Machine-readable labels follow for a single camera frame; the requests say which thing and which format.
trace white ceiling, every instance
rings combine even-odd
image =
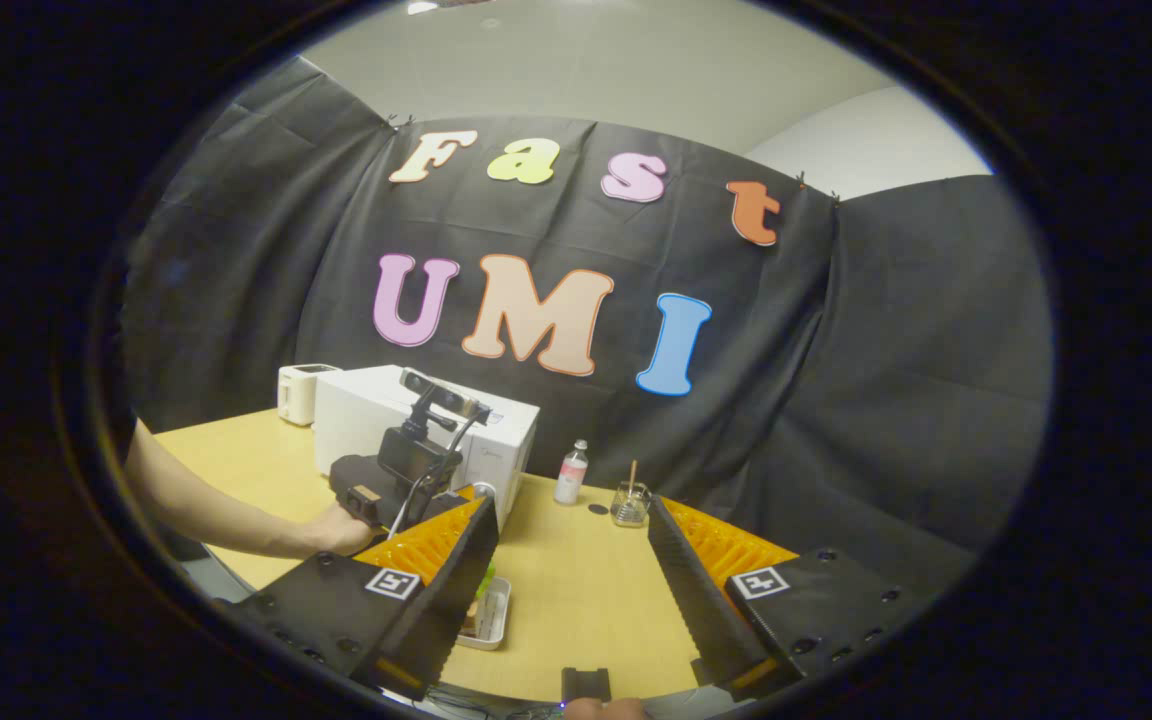
[[[396,1],[303,55],[396,122],[588,118],[736,154],[895,85],[742,0],[493,0],[416,15]]]

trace colorful foam letter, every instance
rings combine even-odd
[[[529,137],[503,146],[503,156],[488,165],[488,177],[528,184],[539,184],[554,177],[553,164],[558,158],[558,143],[544,137]]]
[[[657,338],[652,364],[637,378],[639,387],[657,395],[687,395],[691,384],[687,380],[687,365],[691,363],[691,350],[696,347],[696,334],[700,325],[714,313],[708,304],[695,297],[667,291],[658,297],[660,334]]]
[[[760,182],[730,182],[727,190],[736,194],[732,203],[732,227],[736,233],[755,245],[775,245],[776,233],[763,227],[763,213],[780,213],[781,204],[767,196],[767,187]]]
[[[637,152],[621,152],[607,161],[607,176],[602,176],[602,191],[608,197],[621,200],[652,202],[664,195],[664,181],[658,176],[666,173],[664,160],[657,156],[639,156]]]
[[[503,323],[509,329],[513,356],[522,363],[553,331],[550,346],[539,356],[540,366],[569,376],[594,372],[589,347],[594,340],[598,308],[612,293],[612,278],[592,270],[573,270],[540,302],[526,260],[513,255],[486,255],[479,264],[488,274],[488,287],[483,291],[473,334],[461,342],[462,350],[480,357],[505,355],[505,343],[500,342]]]
[[[397,318],[397,297],[402,295],[403,279],[415,268],[416,260],[407,255],[385,255],[380,259],[380,282],[376,285],[376,303],[371,306],[371,323],[376,332],[394,344],[416,347],[429,342],[438,329],[439,316],[444,313],[444,296],[447,283],[461,272],[461,266],[452,260],[434,258],[425,260],[425,300],[420,303],[420,316],[416,323],[402,323]]]
[[[425,132],[420,136],[420,145],[412,151],[411,158],[389,174],[389,182],[420,182],[429,177],[425,165],[433,161],[435,168],[442,168],[444,162],[456,152],[457,147],[468,147],[479,138],[476,129],[462,129],[456,132]]]

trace person's arm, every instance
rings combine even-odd
[[[141,420],[132,431],[126,471],[137,501],[175,532],[196,541],[256,555],[303,559],[325,550],[351,555],[376,533],[338,502],[308,523],[291,523],[228,497],[185,468]]]

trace white box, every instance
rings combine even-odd
[[[346,455],[378,454],[385,430],[399,427],[411,415],[412,404],[419,397],[397,384],[402,370],[399,365],[380,365],[317,376],[312,427],[314,464],[319,473],[332,473],[333,462]],[[539,407],[425,377],[492,407],[486,424],[476,423],[461,439],[457,450],[465,460],[452,476],[452,488],[472,483],[486,483],[495,488],[497,526],[503,530],[518,494],[518,473],[526,468],[526,456],[531,454]],[[461,416],[448,414],[439,406],[431,407],[430,411],[465,423]],[[452,442],[452,434],[438,424],[429,424],[429,438],[442,447]]]

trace orange letter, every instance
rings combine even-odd
[[[463,350],[479,357],[505,355],[505,343],[500,342],[503,323],[509,329],[513,356],[522,363],[552,329],[550,346],[539,357],[540,366],[569,376],[594,372],[589,347],[594,340],[598,306],[612,293],[612,278],[592,270],[573,270],[540,302],[526,260],[513,255],[486,255],[479,264],[488,274],[488,287],[483,293],[473,334],[461,342]]]
[[[736,194],[732,204],[732,227],[741,237],[755,245],[775,245],[776,233],[763,227],[763,211],[780,213],[780,202],[767,196],[767,187],[760,182],[730,182],[727,190]]]
[[[389,175],[389,182],[420,182],[429,177],[425,165],[434,161],[435,168],[442,168],[444,162],[456,152],[457,146],[468,147],[479,138],[476,129],[462,129],[460,132],[425,132],[420,136],[420,145],[412,151],[411,158]]]

